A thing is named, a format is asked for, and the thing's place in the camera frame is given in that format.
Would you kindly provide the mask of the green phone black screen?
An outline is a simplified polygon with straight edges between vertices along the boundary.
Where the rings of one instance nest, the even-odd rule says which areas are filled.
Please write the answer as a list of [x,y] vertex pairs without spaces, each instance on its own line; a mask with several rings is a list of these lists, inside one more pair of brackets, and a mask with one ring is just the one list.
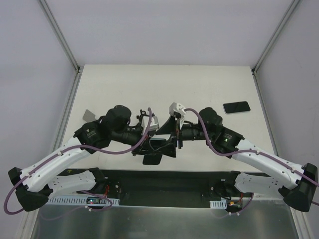
[[162,154],[160,150],[166,144],[164,138],[150,138],[149,145],[146,148],[146,153],[143,157],[143,165],[159,165],[161,162]]

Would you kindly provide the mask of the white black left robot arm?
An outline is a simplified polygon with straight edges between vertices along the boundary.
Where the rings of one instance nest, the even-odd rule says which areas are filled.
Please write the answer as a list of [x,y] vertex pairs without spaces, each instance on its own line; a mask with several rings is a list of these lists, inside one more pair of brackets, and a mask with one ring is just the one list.
[[83,190],[102,193],[106,183],[98,168],[71,176],[60,176],[60,173],[95,152],[121,155],[141,147],[150,133],[159,128],[158,119],[148,109],[138,115],[139,122],[135,126],[130,126],[131,115],[129,108],[117,105],[99,119],[82,125],[60,148],[39,162],[24,169],[12,168],[8,172],[13,184],[9,193],[15,193],[26,212],[39,209],[49,199],[66,193]]

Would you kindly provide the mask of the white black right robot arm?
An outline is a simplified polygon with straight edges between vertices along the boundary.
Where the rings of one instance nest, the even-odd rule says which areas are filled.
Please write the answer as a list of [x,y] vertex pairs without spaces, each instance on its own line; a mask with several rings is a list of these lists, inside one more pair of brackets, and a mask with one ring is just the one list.
[[156,131],[157,135],[169,134],[179,148],[187,140],[205,140],[215,154],[243,162],[263,173],[260,176],[239,172],[235,179],[224,184],[227,195],[234,197],[240,192],[271,195],[301,212],[308,212],[314,204],[319,186],[315,165],[300,165],[267,153],[241,134],[224,127],[222,117],[211,107],[197,112],[172,104],[169,114],[169,119]]

